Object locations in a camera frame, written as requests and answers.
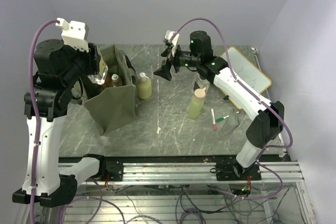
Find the amber liquid clear bottle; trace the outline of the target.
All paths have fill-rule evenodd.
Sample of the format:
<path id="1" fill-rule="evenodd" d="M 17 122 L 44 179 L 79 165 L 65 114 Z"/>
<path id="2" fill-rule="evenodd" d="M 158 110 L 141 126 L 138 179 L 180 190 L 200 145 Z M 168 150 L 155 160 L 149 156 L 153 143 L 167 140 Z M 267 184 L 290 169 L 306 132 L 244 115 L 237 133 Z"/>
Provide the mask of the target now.
<path id="1" fill-rule="evenodd" d="M 109 87 L 121 87 L 121 86 L 123 86 L 121 77 L 117 74 L 113 74 L 111 76 L 111 82 L 109 84 Z"/>

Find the tall clear square bottle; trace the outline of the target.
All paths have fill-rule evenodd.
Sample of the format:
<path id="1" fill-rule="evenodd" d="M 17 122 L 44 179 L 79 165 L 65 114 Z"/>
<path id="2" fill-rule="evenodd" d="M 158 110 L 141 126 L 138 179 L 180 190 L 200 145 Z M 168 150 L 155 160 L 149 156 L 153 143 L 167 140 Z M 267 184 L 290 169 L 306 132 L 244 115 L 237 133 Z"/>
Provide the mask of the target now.
<path id="1" fill-rule="evenodd" d="M 92 83 L 103 85 L 106 82 L 108 66 L 105 60 L 100 57 L 98 64 L 98 73 L 89 75 L 88 78 Z"/>

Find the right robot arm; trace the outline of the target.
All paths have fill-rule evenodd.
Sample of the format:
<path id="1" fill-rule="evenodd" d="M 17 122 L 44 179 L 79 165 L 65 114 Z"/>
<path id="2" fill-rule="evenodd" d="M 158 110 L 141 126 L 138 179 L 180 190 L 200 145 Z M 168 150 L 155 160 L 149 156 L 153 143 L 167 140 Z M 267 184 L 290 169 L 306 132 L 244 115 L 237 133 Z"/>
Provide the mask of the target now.
<path id="1" fill-rule="evenodd" d="M 168 30 L 164 36 L 166 49 L 161 56 L 165 58 L 161 67 L 154 72 L 156 76 L 171 80 L 170 69 L 179 71 L 180 67 L 192 67 L 198 74 L 234 99 L 251 119 L 246 131 L 247 141 L 237 154 L 231 167 L 236 179 L 244 179 L 250 168 L 259 159 L 269 141 L 284 129 L 284 105 L 271 102 L 231 70 L 228 59 L 214 56 L 211 38 L 205 31 L 190 34 L 190 49 L 183 51 L 178 45 L 179 34 Z"/>

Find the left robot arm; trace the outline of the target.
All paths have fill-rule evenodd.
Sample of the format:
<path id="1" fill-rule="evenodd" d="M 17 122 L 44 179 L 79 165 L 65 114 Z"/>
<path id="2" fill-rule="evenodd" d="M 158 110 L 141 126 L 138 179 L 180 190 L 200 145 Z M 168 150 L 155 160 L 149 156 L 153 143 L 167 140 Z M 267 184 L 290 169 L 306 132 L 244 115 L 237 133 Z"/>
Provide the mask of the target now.
<path id="1" fill-rule="evenodd" d="M 73 99 L 71 90 L 81 77 L 98 72 L 100 59 L 93 43 L 84 49 L 66 45 L 59 39 L 48 39 L 33 50 L 37 72 L 30 88 L 35 96 L 30 92 L 24 96 L 29 132 L 28 165 L 22 187 L 12 194 L 14 203 L 38 202 L 49 208 L 66 205 L 87 179 L 106 177 L 105 158 L 98 154 L 86 154 L 70 168 L 58 166 L 61 132 Z"/>

